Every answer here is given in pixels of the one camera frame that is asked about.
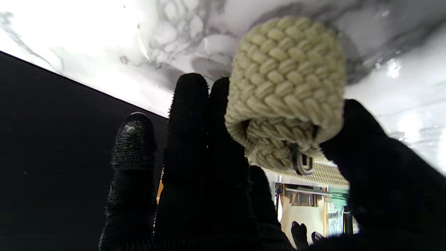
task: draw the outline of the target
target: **rope knot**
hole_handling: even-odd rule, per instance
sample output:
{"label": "rope knot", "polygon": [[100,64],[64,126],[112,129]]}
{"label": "rope knot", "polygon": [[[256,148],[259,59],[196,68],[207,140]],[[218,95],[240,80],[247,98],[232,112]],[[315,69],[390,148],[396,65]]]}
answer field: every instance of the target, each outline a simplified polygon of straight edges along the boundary
{"label": "rope knot", "polygon": [[318,145],[342,128],[345,79],[333,31],[301,17],[260,24],[242,38],[232,62],[227,130],[251,163],[270,170],[295,168],[292,144],[325,159]]}

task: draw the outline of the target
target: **braided rope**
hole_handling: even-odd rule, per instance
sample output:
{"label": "braided rope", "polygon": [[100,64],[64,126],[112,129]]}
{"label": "braided rope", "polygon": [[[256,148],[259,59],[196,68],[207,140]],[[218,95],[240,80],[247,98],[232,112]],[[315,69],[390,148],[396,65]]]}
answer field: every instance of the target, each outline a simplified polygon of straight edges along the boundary
{"label": "braided rope", "polygon": [[293,170],[292,143],[324,159],[319,143],[342,128],[345,78],[343,49],[322,24],[284,17],[258,25],[232,62],[227,130],[270,170]]}

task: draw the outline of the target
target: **black surface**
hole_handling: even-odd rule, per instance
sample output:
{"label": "black surface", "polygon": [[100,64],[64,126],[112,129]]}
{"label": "black surface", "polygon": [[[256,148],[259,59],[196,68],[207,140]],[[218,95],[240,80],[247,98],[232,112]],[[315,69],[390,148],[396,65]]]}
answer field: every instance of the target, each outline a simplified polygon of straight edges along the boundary
{"label": "black surface", "polygon": [[0,74],[0,250],[97,250],[118,127],[149,116],[160,170],[167,120],[2,53]]}

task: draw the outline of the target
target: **metal clip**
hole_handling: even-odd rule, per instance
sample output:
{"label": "metal clip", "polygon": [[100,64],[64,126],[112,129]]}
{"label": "metal clip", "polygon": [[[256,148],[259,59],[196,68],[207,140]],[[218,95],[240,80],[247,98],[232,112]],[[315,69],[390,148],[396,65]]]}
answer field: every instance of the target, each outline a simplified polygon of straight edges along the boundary
{"label": "metal clip", "polygon": [[301,176],[310,175],[314,172],[313,158],[299,152],[297,144],[291,144],[291,160],[293,162],[293,169]]}

